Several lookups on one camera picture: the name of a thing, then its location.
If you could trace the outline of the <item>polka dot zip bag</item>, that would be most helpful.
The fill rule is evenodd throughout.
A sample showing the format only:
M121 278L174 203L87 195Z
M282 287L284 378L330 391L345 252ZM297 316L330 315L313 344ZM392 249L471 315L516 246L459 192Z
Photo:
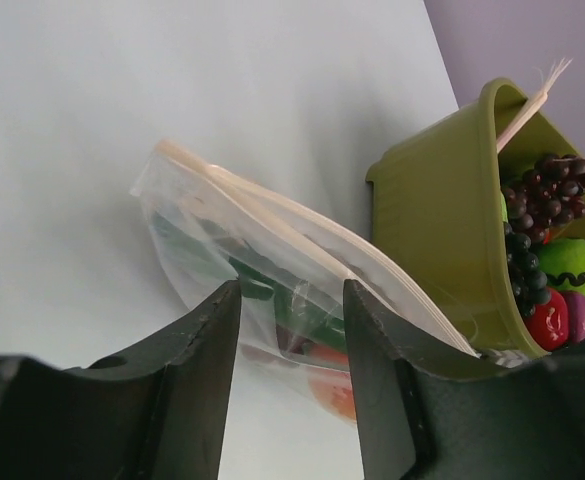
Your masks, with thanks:
M221 283L237 281L244 357L347 423L356 414L346 281L454 350L474 354L423 289L371 243L170 141L154 147L132 194L183 303L195 306Z

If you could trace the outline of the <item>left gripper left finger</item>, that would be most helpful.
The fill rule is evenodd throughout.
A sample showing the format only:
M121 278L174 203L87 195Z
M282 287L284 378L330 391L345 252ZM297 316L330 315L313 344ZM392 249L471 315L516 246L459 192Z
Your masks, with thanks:
M86 368L0 355L0 479L214 479L241 314L228 281Z

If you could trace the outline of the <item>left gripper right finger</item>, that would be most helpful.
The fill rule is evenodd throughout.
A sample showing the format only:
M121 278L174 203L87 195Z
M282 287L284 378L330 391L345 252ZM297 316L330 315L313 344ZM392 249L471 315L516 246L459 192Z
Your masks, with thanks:
M368 479L585 479L585 341L507 369L343 288Z

